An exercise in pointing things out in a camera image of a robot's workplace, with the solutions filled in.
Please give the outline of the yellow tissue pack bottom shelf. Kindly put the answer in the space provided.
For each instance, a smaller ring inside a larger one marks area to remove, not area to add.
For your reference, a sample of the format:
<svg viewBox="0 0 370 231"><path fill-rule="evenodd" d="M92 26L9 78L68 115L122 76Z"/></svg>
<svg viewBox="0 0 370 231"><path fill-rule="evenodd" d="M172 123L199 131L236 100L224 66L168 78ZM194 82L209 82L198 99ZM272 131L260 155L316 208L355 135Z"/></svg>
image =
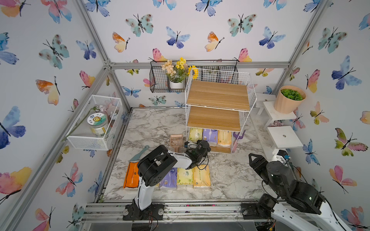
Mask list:
<svg viewBox="0 0 370 231"><path fill-rule="evenodd" d="M232 144L233 134L230 131L218 131L217 146L230 147Z"/></svg>

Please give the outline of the purple tissue pack bottom shelf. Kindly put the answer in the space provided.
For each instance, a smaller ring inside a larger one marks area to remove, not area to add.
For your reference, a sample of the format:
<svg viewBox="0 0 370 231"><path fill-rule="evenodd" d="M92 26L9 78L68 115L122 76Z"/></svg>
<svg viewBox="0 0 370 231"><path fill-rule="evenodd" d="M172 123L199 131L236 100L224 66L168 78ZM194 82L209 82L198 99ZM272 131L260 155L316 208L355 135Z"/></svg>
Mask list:
<svg viewBox="0 0 370 231"><path fill-rule="evenodd" d="M216 146L218 143L218 130L204 129L202 138L207 141L210 146Z"/></svg>

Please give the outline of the yellow tissue pack shelf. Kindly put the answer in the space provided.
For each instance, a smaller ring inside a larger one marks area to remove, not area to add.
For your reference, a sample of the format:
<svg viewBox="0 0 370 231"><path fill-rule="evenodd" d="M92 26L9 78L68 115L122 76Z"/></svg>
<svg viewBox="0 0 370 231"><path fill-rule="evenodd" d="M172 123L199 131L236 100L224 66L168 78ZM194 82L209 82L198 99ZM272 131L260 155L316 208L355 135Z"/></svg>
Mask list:
<svg viewBox="0 0 370 231"><path fill-rule="evenodd" d="M230 131L218 131L217 146L230 147L232 144L233 134Z"/></svg>
<svg viewBox="0 0 370 231"><path fill-rule="evenodd" d="M193 187L211 187L211 174L209 166L200 165L199 167L193 168Z"/></svg>

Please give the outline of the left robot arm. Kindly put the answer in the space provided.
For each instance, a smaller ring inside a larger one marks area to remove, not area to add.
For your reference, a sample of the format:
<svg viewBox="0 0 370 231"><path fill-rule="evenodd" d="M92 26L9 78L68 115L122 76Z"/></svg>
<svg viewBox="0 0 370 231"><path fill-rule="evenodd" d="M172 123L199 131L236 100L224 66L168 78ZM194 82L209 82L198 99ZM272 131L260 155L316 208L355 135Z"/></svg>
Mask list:
<svg viewBox="0 0 370 231"><path fill-rule="evenodd" d="M138 163L139 186L134 205L143 211L152 203L154 187L170 172L172 168L193 169L208 158L211 147L207 141L198 140L191 144L193 148L184 153L168 150L159 145Z"/></svg>

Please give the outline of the green tissue pack shelf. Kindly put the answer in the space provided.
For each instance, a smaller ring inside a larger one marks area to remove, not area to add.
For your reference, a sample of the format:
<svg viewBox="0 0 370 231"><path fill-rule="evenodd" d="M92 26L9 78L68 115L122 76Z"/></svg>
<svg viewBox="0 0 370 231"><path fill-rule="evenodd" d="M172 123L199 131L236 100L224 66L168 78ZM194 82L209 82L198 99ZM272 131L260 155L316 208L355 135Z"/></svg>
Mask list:
<svg viewBox="0 0 370 231"><path fill-rule="evenodd" d="M177 169L177 186L193 186L194 176L192 169Z"/></svg>
<svg viewBox="0 0 370 231"><path fill-rule="evenodd" d="M190 128L188 140L190 142L196 143L198 140L202 140L203 129Z"/></svg>

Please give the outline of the green tissue pack bottom shelf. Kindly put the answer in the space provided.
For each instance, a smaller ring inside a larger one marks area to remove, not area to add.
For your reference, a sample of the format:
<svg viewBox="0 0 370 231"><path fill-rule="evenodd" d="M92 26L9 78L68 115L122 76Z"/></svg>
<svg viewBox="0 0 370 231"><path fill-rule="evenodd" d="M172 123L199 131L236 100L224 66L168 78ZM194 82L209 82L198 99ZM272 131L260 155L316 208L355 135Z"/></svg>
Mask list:
<svg viewBox="0 0 370 231"><path fill-rule="evenodd" d="M203 129L190 128L188 140L190 142L196 143L198 140L202 140Z"/></svg>

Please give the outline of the orange tissue pack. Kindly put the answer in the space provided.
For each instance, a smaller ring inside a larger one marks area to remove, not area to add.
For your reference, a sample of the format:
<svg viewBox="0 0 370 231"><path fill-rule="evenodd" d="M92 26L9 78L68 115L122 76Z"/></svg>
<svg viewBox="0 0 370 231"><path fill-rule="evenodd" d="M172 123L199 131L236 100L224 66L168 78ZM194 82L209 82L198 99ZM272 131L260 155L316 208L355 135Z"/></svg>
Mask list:
<svg viewBox="0 0 370 231"><path fill-rule="evenodd" d="M124 188L137 188L139 186L138 162L130 162L127 168Z"/></svg>

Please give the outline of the purple tissue pack shelf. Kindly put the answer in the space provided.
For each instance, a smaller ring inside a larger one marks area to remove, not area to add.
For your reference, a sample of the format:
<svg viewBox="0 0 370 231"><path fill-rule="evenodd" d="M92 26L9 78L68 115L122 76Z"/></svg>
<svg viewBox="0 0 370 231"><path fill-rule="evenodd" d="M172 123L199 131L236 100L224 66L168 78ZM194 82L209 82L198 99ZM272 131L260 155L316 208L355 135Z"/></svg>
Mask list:
<svg viewBox="0 0 370 231"><path fill-rule="evenodd" d="M204 129L202 138L207 141L210 146L216 146L218 143L218 130Z"/></svg>
<svg viewBox="0 0 370 231"><path fill-rule="evenodd" d="M177 188L177 168L172 168L159 184L160 190L176 189Z"/></svg>

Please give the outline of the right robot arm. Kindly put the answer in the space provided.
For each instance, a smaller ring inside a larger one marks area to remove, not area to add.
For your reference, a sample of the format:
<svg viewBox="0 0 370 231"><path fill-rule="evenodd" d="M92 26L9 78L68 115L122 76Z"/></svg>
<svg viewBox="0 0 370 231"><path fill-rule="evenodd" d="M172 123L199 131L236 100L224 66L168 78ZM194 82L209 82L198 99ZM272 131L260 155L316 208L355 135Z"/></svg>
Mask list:
<svg viewBox="0 0 370 231"><path fill-rule="evenodd" d="M273 161L249 154L249 165L277 195L264 193L258 202L243 204L244 219L269 219L295 231L349 231L350 227L312 185L296 180L279 150Z"/></svg>

